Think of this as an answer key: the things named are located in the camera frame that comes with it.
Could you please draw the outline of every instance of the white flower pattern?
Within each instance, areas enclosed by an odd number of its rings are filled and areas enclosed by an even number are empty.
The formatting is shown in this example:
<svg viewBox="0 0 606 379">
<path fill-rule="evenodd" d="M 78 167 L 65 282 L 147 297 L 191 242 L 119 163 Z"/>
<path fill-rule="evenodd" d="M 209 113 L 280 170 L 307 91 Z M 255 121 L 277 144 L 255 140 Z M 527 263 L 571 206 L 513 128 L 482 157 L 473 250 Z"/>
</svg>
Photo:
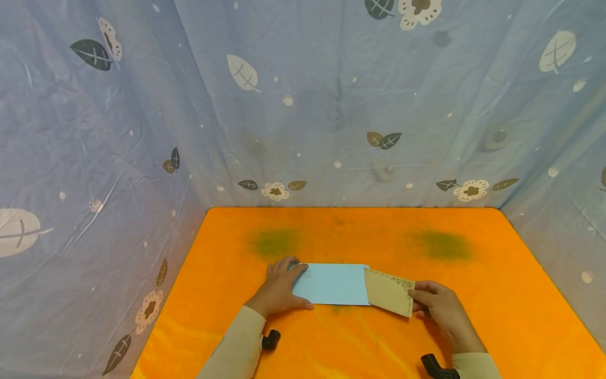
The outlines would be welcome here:
<svg viewBox="0 0 606 379">
<path fill-rule="evenodd" d="M 490 187 L 490 184 L 484 179 L 468 180 L 461 187 L 455 189 L 453 194 L 458 196 L 459 200 L 467 202 L 486 196 L 488 187 Z"/>
<path fill-rule="evenodd" d="M 261 190 L 263 196 L 269 197 L 272 200 L 280 201 L 286 200 L 290 195 L 288 191 L 284 190 L 282 183 L 266 183 L 265 188 Z"/>
<path fill-rule="evenodd" d="M 416 24 L 427 25 L 442 11 L 442 0 L 399 0 L 398 12 L 402 13 L 400 28 L 412 30 Z"/>
<path fill-rule="evenodd" d="M 116 29 L 103 17 L 99 17 L 97 22 L 101 33 L 103 33 L 107 50 L 116 61 L 120 61 L 122 59 L 122 44 L 116 39 Z"/>
<path fill-rule="evenodd" d="M 145 330 L 145 328 L 158 316 L 163 296 L 164 293 L 162 290 L 157 292 L 151 291 L 143 299 L 143 305 L 139 309 L 139 312 L 137 312 L 137 316 L 135 316 L 135 323 L 137 324 L 135 333 L 143 333 L 143 330 Z"/>
</svg>

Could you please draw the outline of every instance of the green stain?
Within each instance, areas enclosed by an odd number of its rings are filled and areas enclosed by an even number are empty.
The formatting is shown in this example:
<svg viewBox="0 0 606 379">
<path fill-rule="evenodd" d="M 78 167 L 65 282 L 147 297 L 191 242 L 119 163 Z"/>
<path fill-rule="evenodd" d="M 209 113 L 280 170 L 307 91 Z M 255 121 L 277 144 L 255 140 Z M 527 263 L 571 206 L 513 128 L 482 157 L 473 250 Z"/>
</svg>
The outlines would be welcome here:
<svg viewBox="0 0 606 379">
<path fill-rule="evenodd" d="M 471 259 L 471 244 L 457 234 L 426 230 L 415 235 L 423 245 L 425 254 L 441 261 L 459 261 Z"/>
<path fill-rule="evenodd" d="M 294 229 L 262 230 L 253 236 L 253 250 L 264 259 L 293 255 L 299 245 L 299 236 Z"/>
</svg>

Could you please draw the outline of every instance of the black clip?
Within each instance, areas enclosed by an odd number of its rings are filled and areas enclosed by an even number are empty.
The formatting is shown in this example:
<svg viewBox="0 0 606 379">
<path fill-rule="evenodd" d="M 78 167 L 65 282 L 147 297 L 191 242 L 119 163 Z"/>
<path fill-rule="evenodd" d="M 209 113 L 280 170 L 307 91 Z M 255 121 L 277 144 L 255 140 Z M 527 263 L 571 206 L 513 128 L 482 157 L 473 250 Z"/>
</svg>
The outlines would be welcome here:
<svg viewBox="0 0 606 379">
<path fill-rule="evenodd" d="M 425 354 L 421 357 L 421 362 L 425 366 L 425 371 L 434 379 L 461 379 L 459 373 L 455 369 L 443 369 L 438 363 L 436 356 L 433 354 Z"/>
<path fill-rule="evenodd" d="M 269 334 L 263 336 L 263 340 L 261 341 L 261 347 L 263 350 L 276 350 L 278 346 L 278 341 L 280 340 L 280 332 L 275 329 L 270 330 Z"/>
</svg>

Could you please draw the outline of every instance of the orange table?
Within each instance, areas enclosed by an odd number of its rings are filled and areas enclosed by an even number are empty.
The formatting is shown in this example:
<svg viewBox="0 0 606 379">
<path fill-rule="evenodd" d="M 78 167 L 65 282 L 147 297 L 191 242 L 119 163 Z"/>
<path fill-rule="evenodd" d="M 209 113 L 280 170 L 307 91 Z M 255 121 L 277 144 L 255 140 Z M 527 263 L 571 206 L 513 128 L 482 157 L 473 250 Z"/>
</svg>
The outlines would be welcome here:
<svg viewBox="0 0 606 379">
<path fill-rule="evenodd" d="M 193 378 L 265 265 L 363 263 L 454 289 L 504 378 L 606 378 L 606 358 L 494 209 L 223 208 L 209 211 L 132 378 Z M 256 378 L 427 378 L 450 352 L 437 327 L 376 307 L 271 318 L 282 334 Z"/>
</svg>

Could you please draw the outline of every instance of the right hand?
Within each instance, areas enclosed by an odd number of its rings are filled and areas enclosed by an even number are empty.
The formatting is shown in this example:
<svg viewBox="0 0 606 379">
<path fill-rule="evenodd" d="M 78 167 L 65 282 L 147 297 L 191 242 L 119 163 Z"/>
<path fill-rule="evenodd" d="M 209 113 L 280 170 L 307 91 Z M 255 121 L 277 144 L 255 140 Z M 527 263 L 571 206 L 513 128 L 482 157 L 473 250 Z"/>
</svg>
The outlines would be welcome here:
<svg viewBox="0 0 606 379">
<path fill-rule="evenodd" d="M 463 304 L 454 291 L 434 281 L 418 281 L 408 290 L 414 299 L 413 311 L 433 319 L 453 346 L 453 353 L 487 352 Z"/>
</svg>

